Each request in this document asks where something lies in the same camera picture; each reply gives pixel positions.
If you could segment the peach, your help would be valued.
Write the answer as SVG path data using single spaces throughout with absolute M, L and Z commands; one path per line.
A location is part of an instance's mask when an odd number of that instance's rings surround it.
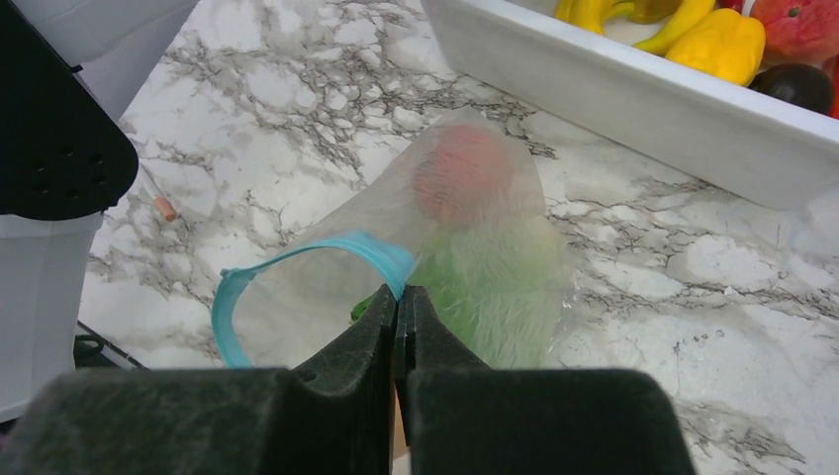
M 441 131 L 429 158 L 418 165 L 412 187 L 429 218 L 465 227 L 483 221 L 514 175 L 514 162 L 500 136 L 458 125 Z
M 821 63 L 838 54 L 838 0 L 758 0 L 750 16 L 764 26 L 768 64 Z

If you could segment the green lettuce head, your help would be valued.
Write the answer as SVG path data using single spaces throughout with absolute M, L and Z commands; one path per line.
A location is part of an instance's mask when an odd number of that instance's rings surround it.
M 573 265 L 543 215 L 501 214 L 465 227 L 429 220 L 374 233 L 410 251 L 408 282 L 427 291 L 439 319 L 494 368 L 543 365 Z

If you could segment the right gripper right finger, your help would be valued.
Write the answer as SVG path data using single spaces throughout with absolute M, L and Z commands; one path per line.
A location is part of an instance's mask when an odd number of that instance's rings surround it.
M 691 474 L 673 407 L 628 369 L 495 370 L 408 287 L 396 383 L 415 474 Z

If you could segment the clear zip top bag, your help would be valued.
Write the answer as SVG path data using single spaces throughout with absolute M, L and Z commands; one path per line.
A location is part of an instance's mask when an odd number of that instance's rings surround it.
M 527 147 L 461 108 L 280 254 L 224 270 L 211 325 L 228 367 L 294 366 L 356 323 L 379 289 L 402 297 L 420 286 L 490 366 L 539 367 L 574 273 Z

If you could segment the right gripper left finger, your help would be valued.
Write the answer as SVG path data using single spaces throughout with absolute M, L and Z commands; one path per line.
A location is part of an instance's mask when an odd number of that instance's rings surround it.
M 296 368 L 91 369 L 51 382 L 1 453 L 5 474 L 388 474 L 393 325 L 363 317 Z

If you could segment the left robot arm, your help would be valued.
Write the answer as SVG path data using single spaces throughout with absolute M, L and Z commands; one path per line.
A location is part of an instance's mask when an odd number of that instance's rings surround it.
M 1 419 L 72 355 L 88 254 L 139 173 L 119 120 L 191 1 L 1 5 Z

